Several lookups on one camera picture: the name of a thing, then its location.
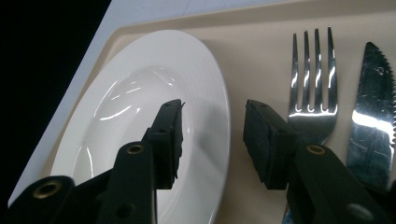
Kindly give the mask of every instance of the knife blade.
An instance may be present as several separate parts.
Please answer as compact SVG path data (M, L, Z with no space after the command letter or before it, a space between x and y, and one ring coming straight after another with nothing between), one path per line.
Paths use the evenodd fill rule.
M346 167L371 189L388 190L393 160L394 88L388 61L372 42L365 46Z

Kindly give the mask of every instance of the white plate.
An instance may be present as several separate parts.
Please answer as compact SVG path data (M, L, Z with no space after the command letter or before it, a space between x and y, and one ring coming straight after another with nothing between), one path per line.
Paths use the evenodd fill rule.
M140 141L160 106L180 99L184 141L178 179L158 191L159 223L210 223L228 171L230 110L206 46L184 32L140 37L98 74L74 112L51 175L79 184L112 168L124 144Z

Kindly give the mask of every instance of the dark background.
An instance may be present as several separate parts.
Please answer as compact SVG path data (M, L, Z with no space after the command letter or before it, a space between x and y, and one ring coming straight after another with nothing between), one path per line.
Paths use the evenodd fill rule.
M0 0L0 219L111 0Z

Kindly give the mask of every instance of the silver fork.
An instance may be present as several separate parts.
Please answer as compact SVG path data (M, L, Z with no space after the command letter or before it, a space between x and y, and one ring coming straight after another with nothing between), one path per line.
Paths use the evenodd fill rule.
M292 56L292 81L290 89L290 107L288 123L299 134L303 144L323 144L332 132L337 118L337 79L335 70L334 47L332 43L332 28L328 28L328 85L322 88L323 75L321 69L321 55L318 29L315 30L315 101L310 101L310 68L308 32L304 32L304 85L301 101L298 99L298 52L297 37L293 35L293 56ZM328 93L327 104L322 90Z

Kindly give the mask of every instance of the serrated knife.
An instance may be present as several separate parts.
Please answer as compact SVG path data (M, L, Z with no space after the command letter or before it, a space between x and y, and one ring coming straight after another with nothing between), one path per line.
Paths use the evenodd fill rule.
M368 42L352 114L346 167L371 189L389 187L395 134L394 85L387 59Z

